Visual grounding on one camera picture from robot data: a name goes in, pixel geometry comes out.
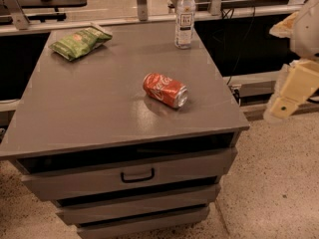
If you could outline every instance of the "drawer handle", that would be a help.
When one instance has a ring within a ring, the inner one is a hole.
[[[125,174],[121,172],[121,180],[123,183],[136,183],[136,182],[151,180],[154,178],[155,175],[156,175],[156,172],[153,168],[151,169],[151,175],[149,177],[140,178],[140,179],[125,179]]]

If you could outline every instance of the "red soda can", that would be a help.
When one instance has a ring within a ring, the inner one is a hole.
[[[187,100],[187,88],[183,83],[161,74],[148,74],[144,78],[143,89],[146,93],[172,108],[182,107]]]

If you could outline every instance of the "cabinet bottom drawer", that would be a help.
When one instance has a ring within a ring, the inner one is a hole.
[[[104,239],[181,224],[195,223],[204,220],[208,213],[209,206],[198,205],[167,213],[89,225],[79,228],[78,234],[83,239]]]
[[[187,187],[61,208],[57,215],[68,225],[209,204],[220,190],[219,184]]]

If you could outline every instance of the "clear bottle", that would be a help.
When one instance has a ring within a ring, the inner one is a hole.
[[[191,45],[196,4],[194,0],[178,0],[176,8],[175,45],[189,49]]]

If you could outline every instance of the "drawer front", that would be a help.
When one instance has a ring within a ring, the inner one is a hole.
[[[222,175],[235,155],[236,149],[229,148],[139,160],[116,168],[97,166],[25,175],[22,181],[40,200],[59,200]]]
[[[105,239],[108,237],[138,233],[158,228],[171,227],[204,220],[209,213],[209,207],[177,211],[170,214],[137,218],[130,221],[114,222],[107,225],[97,225],[78,229],[83,239]]]
[[[61,208],[57,215],[67,224],[81,224],[140,215],[199,204],[216,199],[219,184],[145,194]]]

